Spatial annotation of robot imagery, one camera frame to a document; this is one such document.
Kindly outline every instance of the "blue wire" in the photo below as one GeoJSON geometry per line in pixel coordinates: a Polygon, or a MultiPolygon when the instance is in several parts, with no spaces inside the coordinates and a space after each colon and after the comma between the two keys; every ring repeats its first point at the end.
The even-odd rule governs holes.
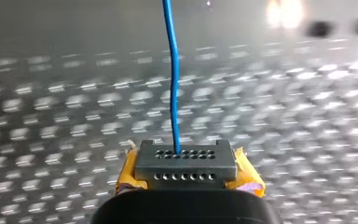
{"type": "Polygon", "coordinates": [[[164,6],[164,18],[165,26],[167,28],[168,41],[170,43],[171,52],[171,125],[172,125],[172,137],[173,137],[173,149],[175,154],[180,154],[180,142],[179,142],[179,127],[177,118],[177,91],[179,86],[179,57],[178,57],[178,46],[176,43],[175,28],[173,25],[172,18],[172,2],[171,0],[162,0],[164,6]]]}

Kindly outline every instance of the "metal surface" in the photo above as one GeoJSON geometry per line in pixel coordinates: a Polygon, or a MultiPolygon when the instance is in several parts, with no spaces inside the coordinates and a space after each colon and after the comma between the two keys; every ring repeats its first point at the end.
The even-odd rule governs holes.
{"type": "Polygon", "coordinates": [[[144,140],[135,164],[135,179],[146,180],[149,189],[223,189],[235,180],[237,165],[227,140],[215,145],[183,145],[173,154],[172,145],[144,140]]]}
{"type": "MultiPolygon", "coordinates": [[[[173,1],[181,139],[245,146],[285,223],[358,223],[358,0],[303,3],[173,1]]],[[[0,0],[0,223],[87,223],[128,139],[172,143],[166,41],[159,0],[0,0]]]]}

